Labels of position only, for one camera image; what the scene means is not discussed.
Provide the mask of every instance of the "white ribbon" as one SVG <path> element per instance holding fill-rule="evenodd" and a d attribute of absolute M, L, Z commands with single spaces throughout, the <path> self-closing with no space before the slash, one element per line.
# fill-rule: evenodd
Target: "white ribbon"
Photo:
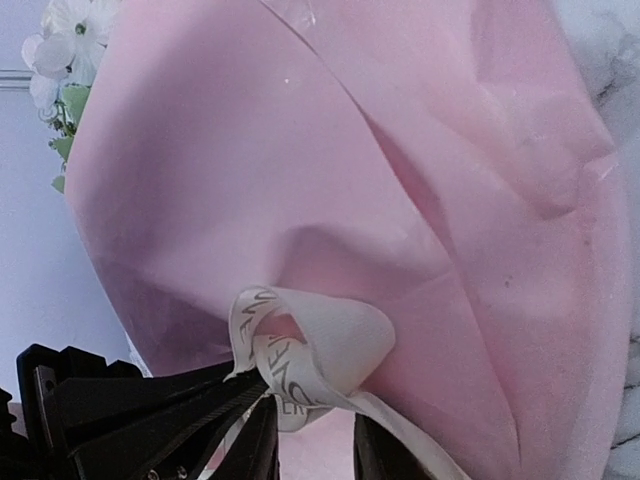
<path fill-rule="evenodd" d="M 266 329 L 258 329 L 259 324 Z M 289 319 L 288 335 L 273 321 Z M 258 368 L 276 396 L 281 431 L 297 431 L 334 407 L 373 419 L 395 435 L 439 480 L 470 480 L 435 440 L 375 395 L 359 390 L 395 344 L 380 310 L 354 300 L 251 287 L 229 318 L 235 367 Z"/>

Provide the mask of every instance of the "white flower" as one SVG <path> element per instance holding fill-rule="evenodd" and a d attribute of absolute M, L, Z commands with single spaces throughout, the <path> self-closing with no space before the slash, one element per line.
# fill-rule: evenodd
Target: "white flower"
<path fill-rule="evenodd" d="M 93 84 L 119 6 L 120 0 L 51 0 L 33 69 L 47 78 L 66 70 L 69 83 Z"/>
<path fill-rule="evenodd" d="M 43 42 L 42 35 L 32 35 L 27 38 L 22 45 L 22 59 L 29 67 L 29 70 L 33 72 L 29 92 L 36 107 L 41 110 L 50 110 L 58 99 L 60 82 L 69 75 L 69 72 L 66 69 L 62 69 L 59 72 L 53 72 L 53 75 L 47 77 L 36 71 L 34 66 L 36 50 Z"/>

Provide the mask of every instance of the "pink paper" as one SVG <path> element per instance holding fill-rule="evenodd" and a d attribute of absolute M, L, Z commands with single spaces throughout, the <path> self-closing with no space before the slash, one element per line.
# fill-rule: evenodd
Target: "pink paper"
<path fill-rule="evenodd" d="M 599 480 L 614 150 L 544 1 L 131 0 L 67 197 L 154 373 L 229 359 L 248 285 L 354 298 L 397 335 L 366 388 L 474 480 Z"/>

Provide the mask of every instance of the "green leaf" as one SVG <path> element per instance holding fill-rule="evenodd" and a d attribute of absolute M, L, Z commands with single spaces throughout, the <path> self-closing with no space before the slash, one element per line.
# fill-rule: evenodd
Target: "green leaf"
<path fill-rule="evenodd" d="M 77 125 L 82 118 L 84 106 L 87 104 L 91 89 L 82 85 L 70 85 L 62 90 L 62 101 Z"/>
<path fill-rule="evenodd" d="M 71 152 L 71 146 L 73 145 L 73 137 L 56 138 L 51 141 L 51 148 L 60 154 L 62 159 L 67 162 L 69 160 L 69 153 Z"/>
<path fill-rule="evenodd" d="M 64 177 L 62 175 L 53 179 L 51 186 L 58 190 L 60 193 L 64 193 Z"/>

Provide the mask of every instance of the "white wall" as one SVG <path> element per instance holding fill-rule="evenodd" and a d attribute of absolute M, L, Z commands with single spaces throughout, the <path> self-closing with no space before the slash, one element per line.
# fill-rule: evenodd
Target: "white wall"
<path fill-rule="evenodd" d="M 20 47 L 45 0 L 0 1 L 0 70 L 24 69 Z M 0 387 L 18 393 L 15 358 L 32 343 L 127 358 L 124 334 L 50 182 L 60 161 L 27 92 L 0 91 Z"/>

